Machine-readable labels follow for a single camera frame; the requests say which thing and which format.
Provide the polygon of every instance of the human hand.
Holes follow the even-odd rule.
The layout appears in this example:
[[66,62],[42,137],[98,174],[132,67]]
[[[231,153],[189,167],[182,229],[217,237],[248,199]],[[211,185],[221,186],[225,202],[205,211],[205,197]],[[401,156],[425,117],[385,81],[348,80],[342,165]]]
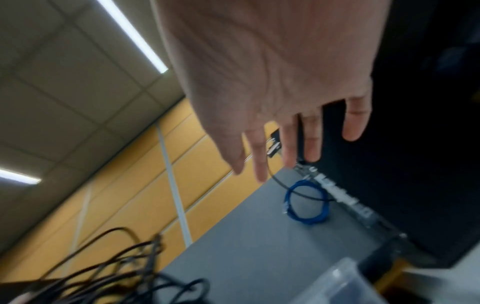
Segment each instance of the human hand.
[[389,0],[152,0],[186,96],[223,159],[267,179],[264,124],[279,124],[282,157],[297,158],[297,114],[308,161],[321,155],[322,106],[345,99],[343,137],[356,140],[371,107],[370,73]]

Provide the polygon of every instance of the linear light fixture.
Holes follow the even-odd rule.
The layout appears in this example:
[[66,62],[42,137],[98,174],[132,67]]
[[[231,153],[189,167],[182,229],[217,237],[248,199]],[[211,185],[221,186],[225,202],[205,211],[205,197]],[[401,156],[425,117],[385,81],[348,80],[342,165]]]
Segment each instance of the linear light fixture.
[[41,181],[41,179],[39,178],[27,176],[20,173],[15,173],[15,172],[4,170],[4,169],[0,169],[0,178],[10,179],[20,183],[29,184],[29,185],[36,185]]
[[150,62],[155,66],[155,68],[160,73],[165,73],[168,71],[167,66],[163,61],[155,54],[149,44],[143,39],[143,37],[137,32],[134,26],[130,21],[125,17],[125,15],[120,11],[120,9],[115,5],[112,0],[97,0],[101,6],[106,10],[106,12],[115,20],[115,22],[121,27],[121,29],[127,34],[128,37],[135,43],[135,45],[140,49],[140,51],[150,60]]

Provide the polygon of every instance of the coiled blue cable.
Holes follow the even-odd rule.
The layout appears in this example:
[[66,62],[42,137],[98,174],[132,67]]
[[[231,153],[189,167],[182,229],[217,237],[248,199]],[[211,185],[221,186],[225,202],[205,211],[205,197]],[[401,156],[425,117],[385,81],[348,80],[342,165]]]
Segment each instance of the coiled blue cable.
[[[318,192],[321,195],[322,199],[325,199],[323,202],[323,205],[321,207],[321,212],[319,215],[311,218],[302,218],[297,215],[295,210],[292,208],[292,204],[290,202],[290,198],[292,196],[293,190],[295,190],[298,187],[310,187],[313,189],[318,190]],[[328,193],[325,189],[320,187],[319,185],[312,183],[311,181],[308,180],[300,180],[296,182],[292,187],[290,187],[287,192],[285,193],[285,202],[284,202],[284,212],[293,220],[299,221],[300,223],[303,223],[305,225],[314,225],[318,223],[324,222],[327,217],[329,216],[330,212],[330,203],[327,200],[328,198]]]

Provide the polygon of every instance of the desk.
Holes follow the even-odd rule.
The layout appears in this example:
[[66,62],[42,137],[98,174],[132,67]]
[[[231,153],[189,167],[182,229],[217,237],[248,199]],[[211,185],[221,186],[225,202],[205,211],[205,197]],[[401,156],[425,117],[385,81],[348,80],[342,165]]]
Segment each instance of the desk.
[[[287,185],[301,179],[288,169],[276,176]],[[325,223],[305,226],[293,221],[283,214],[284,195],[285,190],[270,179],[168,265],[165,273],[182,281],[207,278],[208,299],[213,303],[282,304],[341,258],[362,260],[380,246],[336,203],[331,203]],[[313,202],[292,197],[292,204],[300,215]]]

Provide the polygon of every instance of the yellow wall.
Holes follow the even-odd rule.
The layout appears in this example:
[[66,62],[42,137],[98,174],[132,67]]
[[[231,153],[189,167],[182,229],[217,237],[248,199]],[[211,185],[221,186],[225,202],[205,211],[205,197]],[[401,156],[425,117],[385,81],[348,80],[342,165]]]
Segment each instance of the yellow wall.
[[[184,99],[7,252],[0,259],[0,281],[38,278],[75,248],[117,226],[131,228],[141,240],[162,233],[165,251],[158,269],[180,255],[186,246],[157,126],[164,137],[193,241],[260,187],[251,159],[241,175],[230,174]],[[276,128],[275,123],[269,123],[265,133]],[[270,160],[270,166],[277,172],[282,166],[280,158]],[[114,232],[52,276],[105,261],[130,245],[132,241],[125,234]]]

